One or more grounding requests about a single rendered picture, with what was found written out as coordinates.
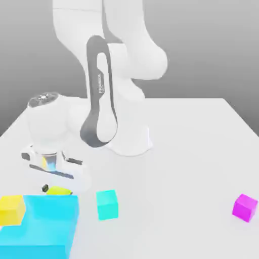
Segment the small yellow cube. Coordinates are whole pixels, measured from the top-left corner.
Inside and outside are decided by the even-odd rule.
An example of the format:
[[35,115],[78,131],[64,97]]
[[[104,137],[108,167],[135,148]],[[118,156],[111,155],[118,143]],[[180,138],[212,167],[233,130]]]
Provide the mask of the small yellow cube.
[[23,221],[26,205],[22,195],[0,198],[0,226],[16,226]]

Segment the small magenta cube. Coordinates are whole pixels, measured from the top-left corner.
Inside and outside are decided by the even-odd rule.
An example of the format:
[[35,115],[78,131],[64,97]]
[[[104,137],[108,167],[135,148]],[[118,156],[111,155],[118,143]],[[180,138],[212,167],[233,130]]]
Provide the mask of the small magenta cube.
[[232,215],[238,217],[239,219],[249,223],[255,214],[258,201],[241,194],[234,203],[232,209]]

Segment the small cyan cube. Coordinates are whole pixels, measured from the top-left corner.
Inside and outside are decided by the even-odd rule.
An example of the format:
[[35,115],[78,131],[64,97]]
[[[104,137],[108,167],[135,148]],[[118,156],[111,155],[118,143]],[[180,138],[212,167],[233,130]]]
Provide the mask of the small cyan cube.
[[99,220],[118,218],[118,200],[115,190],[98,191],[96,200]]

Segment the small lime cube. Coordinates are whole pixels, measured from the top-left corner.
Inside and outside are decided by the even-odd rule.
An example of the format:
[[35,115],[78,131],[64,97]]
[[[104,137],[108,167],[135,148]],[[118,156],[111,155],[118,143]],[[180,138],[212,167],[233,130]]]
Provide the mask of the small lime cube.
[[47,190],[47,195],[68,196],[71,194],[70,190],[58,186],[52,186]]

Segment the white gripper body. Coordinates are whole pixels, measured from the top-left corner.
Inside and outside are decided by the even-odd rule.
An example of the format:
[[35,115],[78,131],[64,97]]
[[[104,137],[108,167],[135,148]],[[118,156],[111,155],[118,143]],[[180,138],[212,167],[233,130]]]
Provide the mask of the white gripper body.
[[91,187],[91,176],[88,168],[70,162],[51,162],[45,166],[29,163],[29,168],[37,176],[42,186],[59,187],[73,194],[86,192]]

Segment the large cyan box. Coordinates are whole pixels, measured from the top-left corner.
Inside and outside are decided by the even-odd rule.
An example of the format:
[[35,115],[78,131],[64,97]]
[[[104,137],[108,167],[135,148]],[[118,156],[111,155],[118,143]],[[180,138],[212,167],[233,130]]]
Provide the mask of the large cyan box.
[[0,259],[69,259],[78,197],[26,195],[24,201],[22,223],[0,230]]

